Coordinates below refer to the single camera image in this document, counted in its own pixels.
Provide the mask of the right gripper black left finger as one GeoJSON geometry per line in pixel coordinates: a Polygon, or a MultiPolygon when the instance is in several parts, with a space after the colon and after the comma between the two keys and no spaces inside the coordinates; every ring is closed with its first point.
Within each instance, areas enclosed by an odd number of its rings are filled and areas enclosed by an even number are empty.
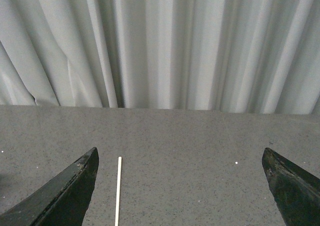
{"type": "Polygon", "coordinates": [[[92,148],[32,195],[0,216],[1,225],[82,225],[99,167],[92,148]]]}

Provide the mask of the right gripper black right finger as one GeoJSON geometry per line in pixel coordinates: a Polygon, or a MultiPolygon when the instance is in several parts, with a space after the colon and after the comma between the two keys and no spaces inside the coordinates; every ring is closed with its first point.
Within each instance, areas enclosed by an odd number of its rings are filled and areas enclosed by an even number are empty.
{"type": "Polygon", "coordinates": [[[320,179],[268,147],[261,162],[285,224],[319,225],[320,179]]]}

